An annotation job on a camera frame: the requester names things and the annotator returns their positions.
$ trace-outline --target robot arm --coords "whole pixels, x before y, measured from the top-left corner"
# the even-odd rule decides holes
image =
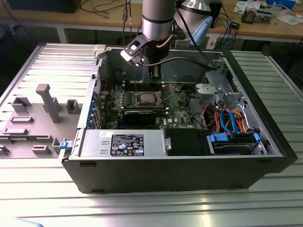
[[[148,64],[153,65],[169,54],[169,42],[173,38],[173,20],[183,28],[190,30],[193,37],[201,41],[212,22],[209,0],[186,0],[179,4],[178,13],[175,12],[176,0],[143,0],[142,2],[142,31],[143,34],[133,39],[123,51],[122,57],[126,61],[132,60],[137,66],[142,65],[144,59],[138,54],[141,50],[148,58]],[[180,14],[188,24],[188,29]],[[161,79],[161,64],[149,67],[151,79]]]

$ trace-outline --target blue box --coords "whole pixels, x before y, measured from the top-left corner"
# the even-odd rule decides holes
[[[268,5],[272,5],[276,3],[276,5],[286,6],[289,9],[292,9],[295,5],[295,0],[267,0],[266,3]]]

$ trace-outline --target green circuit board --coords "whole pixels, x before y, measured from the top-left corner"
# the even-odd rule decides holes
[[[187,95],[177,85],[169,85],[161,91],[125,91],[115,86],[105,97],[108,105],[103,107],[107,129],[138,129],[124,124],[126,111],[152,111],[157,113],[155,124],[141,129],[194,128],[186,106]]]

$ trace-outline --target floor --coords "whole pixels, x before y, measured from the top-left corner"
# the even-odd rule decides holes
[[[59,43],[59,38],[55,29],[47,27],[27,27],[26,28],[37,41]],[[16,34],[13,37],[4,34],[0,39],[0,94],[12,81],[24,62],[27,60],[31,52],[36,46],[35,41],[27,34],[22,28],[15,28]],[[110,44],[117,45],[121,43],[121,32],[113,31],[98,31],[98,37],[95,36],[92,30],[67,30],[68,39],[70,43],[75,44]],[[201,48],[205,48],[207,39],[201,44]],[[235,44],[227,46],[227,49],[240,50],[243,41],[237,40]],[[260,41],[246,41],[242,50],[246,51],[259,51],[263,50],[269,52],[270,55],[279,63],[284,69],[286,63],[291,56],[293,44],[285,43],[264,43]],[[303,83],[300,81],[300,76],[303,70],[303,59],[301,58],[296,64],[289,70],[288,75],[302,89]]]

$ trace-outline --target motherboard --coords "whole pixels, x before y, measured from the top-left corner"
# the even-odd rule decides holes
[[[187,108],[188,93],[178,84],[157,87],[115,85],[101,91],[91,128],[193,128]]]

